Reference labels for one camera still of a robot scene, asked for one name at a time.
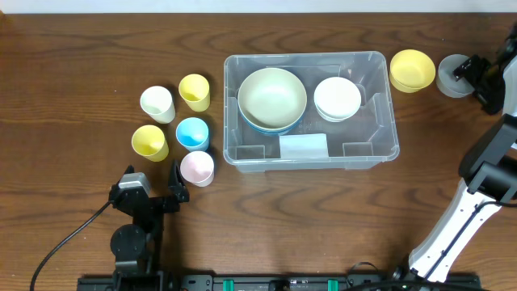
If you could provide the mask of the grey small bowl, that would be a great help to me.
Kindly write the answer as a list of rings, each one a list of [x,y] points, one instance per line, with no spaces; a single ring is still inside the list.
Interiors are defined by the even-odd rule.
[[[469,58],[462,54],[445,57],[439,64],[436,77],[438,89],[451,98],[463,98],[474,92],[474,88],[464,79],[456,80],[453,70]]]

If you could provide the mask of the yellow small bowl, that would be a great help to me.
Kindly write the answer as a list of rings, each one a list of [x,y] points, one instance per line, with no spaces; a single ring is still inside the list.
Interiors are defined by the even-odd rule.
[[[389,80],[401,92],[414,93],[435,80],[434,62],[423,52],[405,49],[396,53],[389,67]]]

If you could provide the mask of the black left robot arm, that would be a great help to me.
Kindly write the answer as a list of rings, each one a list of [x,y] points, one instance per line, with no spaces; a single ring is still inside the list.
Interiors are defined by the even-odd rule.
[[[180,205],[190,200],[177,162],[172,163],[167,188],[169,195],[151,197],[149,180],[133,166],[128,166],[111,186],[108,199],[113,208],[132,218],[132,223],[121,226],[111,236],[117,273],[147,275],[158,268],[164,216],[177,213]]]

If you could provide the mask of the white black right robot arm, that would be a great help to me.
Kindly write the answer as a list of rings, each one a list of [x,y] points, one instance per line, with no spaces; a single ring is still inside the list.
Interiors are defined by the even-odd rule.
[[[410,276],[443,283],[482,224],[500,208],[515,206],[516,161],[506,153],[516,147],[516,31],[509,33],[495,61],[477,54],[456,65],[443,59],[439,74],[470,85],[484,112],[502,115],[463,157],[451,204],[409,255]]]

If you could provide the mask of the beige large bowl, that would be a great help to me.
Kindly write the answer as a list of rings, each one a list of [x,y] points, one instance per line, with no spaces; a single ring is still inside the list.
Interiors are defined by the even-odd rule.
[[[253,125],[266,130],[285,129],[304,115],[307,92],[295,74],[280,68],[265,68],[242,82],[237,104]]]

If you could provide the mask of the white small bowl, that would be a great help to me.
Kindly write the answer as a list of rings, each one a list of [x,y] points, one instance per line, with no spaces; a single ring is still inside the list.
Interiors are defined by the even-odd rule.
[[[361,105],[359,88],[341,77],[321,81],[313,95],[318,114],[329,122],[341,122],[357,113]]]

